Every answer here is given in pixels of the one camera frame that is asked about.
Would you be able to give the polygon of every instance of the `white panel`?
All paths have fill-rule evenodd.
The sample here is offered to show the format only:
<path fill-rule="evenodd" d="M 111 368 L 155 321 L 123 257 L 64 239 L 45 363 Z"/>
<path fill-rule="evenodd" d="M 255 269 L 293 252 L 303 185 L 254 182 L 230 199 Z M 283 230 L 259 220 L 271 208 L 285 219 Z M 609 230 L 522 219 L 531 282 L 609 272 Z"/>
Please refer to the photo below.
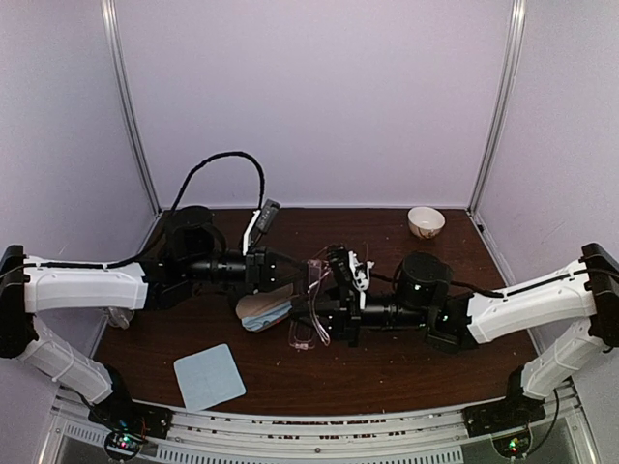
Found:
<path fill-rule="evenodd" d="M 482 216 L 518 281 L 599 242 L 619 257 L 619 6 L 528 2 L 516 87 Z M 569 323 L 536 332 L 547 347 Z M 619 357 L 575 376 L 603 462 L 616 462 Z"/>
<path fill-rule="evenodd" d="M 117 3 L 164 206 L 194 164 L 227 150 L 255 155 L 288 206 L 467 204 L 512 2 Z M 255 203 L 248 163 L 209 169 L 186 204 Z"/>
<path fill-rule="evenodd" d="M 0 250 L 115 260 L 152 221 L 136 175 L 98 0 L 0 2 Z M 45 321 L 89 353 L 101 314 Z M 32 462 L 55 387 L 0 360 L 0 461 Z"/>

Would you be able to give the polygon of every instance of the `bowl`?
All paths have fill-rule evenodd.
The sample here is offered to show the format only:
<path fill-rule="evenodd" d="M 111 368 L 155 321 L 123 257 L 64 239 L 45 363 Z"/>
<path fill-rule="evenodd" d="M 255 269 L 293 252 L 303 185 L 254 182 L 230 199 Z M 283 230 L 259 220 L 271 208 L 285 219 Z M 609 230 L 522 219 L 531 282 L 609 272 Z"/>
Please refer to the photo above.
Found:
<path fill-rule="evenodd" d="M 434 208 L 418 206 L 408 212 L 408 227 L 420 239 L 436 237 L 445 225 L 445 217 Z"/>

